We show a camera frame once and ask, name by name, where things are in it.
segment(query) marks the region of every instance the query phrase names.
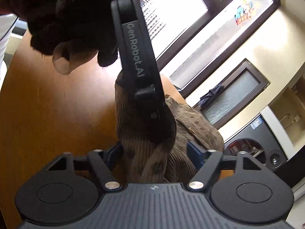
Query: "cream wall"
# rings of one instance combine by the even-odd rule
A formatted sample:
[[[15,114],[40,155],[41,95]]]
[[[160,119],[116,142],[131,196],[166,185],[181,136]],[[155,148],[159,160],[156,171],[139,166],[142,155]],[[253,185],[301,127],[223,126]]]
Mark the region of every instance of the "cream wall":
[[[186,102],[194,106],[200,96],[216,86],[244,58],[269,80],[270,85],[219,129],[224,140],[250,122],[300,72],[305,62],[305,24],[283,8],[277,9],[227,61],[186,98]]]

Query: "black handheld device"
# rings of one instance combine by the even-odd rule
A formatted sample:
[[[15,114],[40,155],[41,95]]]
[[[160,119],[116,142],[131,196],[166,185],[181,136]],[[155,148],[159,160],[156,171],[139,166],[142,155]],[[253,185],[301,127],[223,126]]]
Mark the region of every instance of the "black handheld device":
[[[111,7],[123,84],[157,126],[166,116],[165,99],[139,1],[116,0]],[[291,228],[285,219],[293,205],[292,190],[247,152],[224,156],[189,142],[187,154],[198,169],[189,183],[128,183],[125,188],[111,173],[122,154],[117,144],[107,152],[64,153],[53,159],[16,194],[24,220],[19,228]],[[234,175],[218,181],[222,169],[234,169]],[[76,171],[88,171],[90,177]]]

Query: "hand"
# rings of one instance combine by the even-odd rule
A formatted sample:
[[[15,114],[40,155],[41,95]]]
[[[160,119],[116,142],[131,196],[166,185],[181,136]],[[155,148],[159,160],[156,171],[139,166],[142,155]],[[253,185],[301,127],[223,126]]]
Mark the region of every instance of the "hand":
[[[108,66],[117,59],[112,0],[0,0],[0,14],[15,13],[28,22],[31,46],[68,74],[98,52]]]

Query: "window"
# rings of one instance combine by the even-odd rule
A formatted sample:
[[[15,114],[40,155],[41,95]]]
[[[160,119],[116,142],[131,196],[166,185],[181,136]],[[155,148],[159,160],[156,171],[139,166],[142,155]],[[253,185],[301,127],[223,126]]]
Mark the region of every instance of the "window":
[[[279,7],[280,0],[142,0],[161,74],[189,96]]]
[[[222,82],[223,92],[205,107],[195,106],[217,129],[246,107],[269,84],[268,80],[247,60]]]

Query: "white logo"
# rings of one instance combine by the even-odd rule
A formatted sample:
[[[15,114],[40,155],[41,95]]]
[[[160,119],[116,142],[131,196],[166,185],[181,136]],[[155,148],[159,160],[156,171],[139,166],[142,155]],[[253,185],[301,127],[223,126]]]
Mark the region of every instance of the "white logo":
[[[155,185],[155,186],[151,186],[150,188],[151,188],[152,190],[157,190],[159,187]]]

